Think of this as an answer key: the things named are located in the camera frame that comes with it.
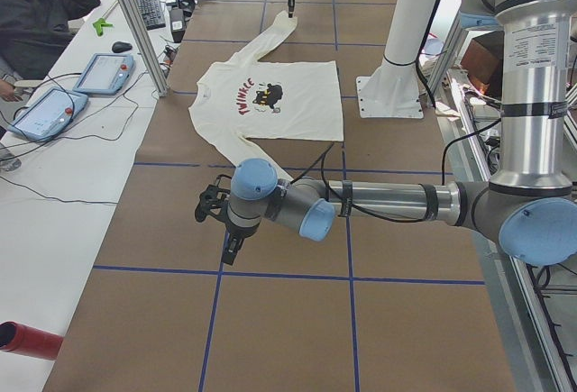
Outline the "cream long-sleeve cat shirt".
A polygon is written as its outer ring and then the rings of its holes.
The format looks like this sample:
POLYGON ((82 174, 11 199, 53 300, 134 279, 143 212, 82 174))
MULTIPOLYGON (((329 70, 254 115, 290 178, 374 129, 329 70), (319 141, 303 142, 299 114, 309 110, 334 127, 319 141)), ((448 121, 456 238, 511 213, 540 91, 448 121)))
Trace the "cream long-sleeve cat shirt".
POLYGON ((335 61, 264 62, 295 31, 282 11, 264 32, 197 81, 189 108, 204 140, 234 165, 269 155, 254 139, 342 141, 343 112, 335 61))

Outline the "black power adapter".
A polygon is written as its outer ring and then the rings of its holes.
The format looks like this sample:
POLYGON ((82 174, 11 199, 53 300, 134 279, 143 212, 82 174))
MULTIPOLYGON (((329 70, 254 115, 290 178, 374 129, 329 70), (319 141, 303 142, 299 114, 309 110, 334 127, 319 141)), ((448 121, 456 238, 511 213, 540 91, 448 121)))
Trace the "black power adapter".
POLYGON ((172 40, 181 43, 186 32, 186 18, 184 11, 177 7, 172 7, 169 11, 169 26, 172 40))

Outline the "black keyboard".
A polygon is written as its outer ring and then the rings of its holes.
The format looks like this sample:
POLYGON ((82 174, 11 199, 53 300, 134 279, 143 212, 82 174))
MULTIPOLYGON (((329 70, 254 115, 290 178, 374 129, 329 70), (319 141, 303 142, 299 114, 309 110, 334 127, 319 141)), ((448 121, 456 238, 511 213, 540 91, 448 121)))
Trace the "black keyboard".
POLYGON ((135 0, 135 3, 147 30, 160 29, 166 26, 160 0, 135 0))

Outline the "black computer mouse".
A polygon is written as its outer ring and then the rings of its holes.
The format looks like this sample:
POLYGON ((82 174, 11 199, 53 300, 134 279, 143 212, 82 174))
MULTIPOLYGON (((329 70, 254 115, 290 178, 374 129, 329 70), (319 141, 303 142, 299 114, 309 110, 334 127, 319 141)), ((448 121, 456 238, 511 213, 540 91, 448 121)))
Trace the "black computer mouse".
POLYGON ((116 41, 111 48, 113 53, 123 53, 133 48, 132 44, 124 41, 116 41))

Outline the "green clamp tool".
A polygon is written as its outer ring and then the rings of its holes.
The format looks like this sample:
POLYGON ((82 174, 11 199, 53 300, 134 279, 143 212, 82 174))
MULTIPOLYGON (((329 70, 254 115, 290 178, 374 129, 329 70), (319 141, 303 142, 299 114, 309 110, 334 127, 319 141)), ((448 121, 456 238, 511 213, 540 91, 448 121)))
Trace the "green clamp tool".
POLYGON ((109 28, 109 27, 113 27, 113 25, 111 23, 109 23, 105 18, 99 18, 97 19, 95 22, 92 23, 95 31, 96 31, 96 35, 98 37, 101 37, 104 35, 104 29, 105 28, 109 28))

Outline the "far blue teach pendant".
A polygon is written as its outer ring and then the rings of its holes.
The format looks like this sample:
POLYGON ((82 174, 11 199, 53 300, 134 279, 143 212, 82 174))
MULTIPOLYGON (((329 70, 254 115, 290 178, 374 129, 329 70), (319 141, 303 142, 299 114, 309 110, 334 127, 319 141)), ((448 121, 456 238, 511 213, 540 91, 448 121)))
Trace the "far blue teach pendant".
POLYGON ((128 81, 133 68, 134 58, 130 54, 96 53, 72 90, 87 95, 115 95, 128 81))

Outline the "blue teach pendant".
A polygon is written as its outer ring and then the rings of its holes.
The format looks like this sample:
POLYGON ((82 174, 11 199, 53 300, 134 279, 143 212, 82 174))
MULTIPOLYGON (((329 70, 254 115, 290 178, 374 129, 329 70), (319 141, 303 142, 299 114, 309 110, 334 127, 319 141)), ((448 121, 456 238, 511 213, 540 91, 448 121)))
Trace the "blue teach pendant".
POLYGON ((72 90, 87 95, 115 95, 128 81, 133 68, 134 58, 130 54, 96 53, 72 90))
POLYGON ((87 101, 87 95, 52 87, 19 114, 7 130, 29 141, 50 140, 84 110, 87 101))

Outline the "near blue teach pendant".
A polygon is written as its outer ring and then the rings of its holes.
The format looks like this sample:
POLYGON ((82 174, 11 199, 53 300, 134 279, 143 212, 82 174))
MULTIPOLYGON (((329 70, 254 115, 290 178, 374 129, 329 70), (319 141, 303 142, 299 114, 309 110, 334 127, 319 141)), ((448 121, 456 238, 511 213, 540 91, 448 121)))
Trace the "near blue teach pendant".
POLYGON ((7 130, 29 141, 50 140, 84 110, 87 101, 87 95, 52 87, 19 114, 7 130))

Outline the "red cylinder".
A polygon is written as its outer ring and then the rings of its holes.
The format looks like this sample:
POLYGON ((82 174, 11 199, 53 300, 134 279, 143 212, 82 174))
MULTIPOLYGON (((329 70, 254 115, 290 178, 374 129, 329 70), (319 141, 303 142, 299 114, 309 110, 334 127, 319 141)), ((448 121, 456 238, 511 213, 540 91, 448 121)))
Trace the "red cylinder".
POLYGON ((12 321, 1 324, 1 351, 56 360, 63 337, 12 321))

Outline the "seated person in black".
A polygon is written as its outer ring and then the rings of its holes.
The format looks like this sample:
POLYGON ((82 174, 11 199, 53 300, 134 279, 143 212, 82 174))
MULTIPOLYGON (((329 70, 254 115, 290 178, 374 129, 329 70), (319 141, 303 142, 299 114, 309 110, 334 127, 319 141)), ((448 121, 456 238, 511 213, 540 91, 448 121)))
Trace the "seated person in black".
POLYGON ((24 79, 43 79, 74 38, 69 22, 100 0, 1 0, 1 58, 24 79))

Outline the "aluminium frame post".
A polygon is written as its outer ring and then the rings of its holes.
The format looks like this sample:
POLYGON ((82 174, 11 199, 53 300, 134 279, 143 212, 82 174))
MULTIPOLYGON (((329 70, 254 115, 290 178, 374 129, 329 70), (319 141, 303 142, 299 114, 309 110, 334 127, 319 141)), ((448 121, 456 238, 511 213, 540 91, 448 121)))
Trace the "aluminium frame post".
POLYGON ((154 48, 149 38, 148 31, 145 28, 140 11, 135 0, 117 0, 127 21, 129 29, 136 41, 138 50, 141 53, 146 70, 151 77, 153 85, 159 95, 164 97, 168 91, 169 86, 163 71, 160 68, 160 63, 154 52, 154 48))

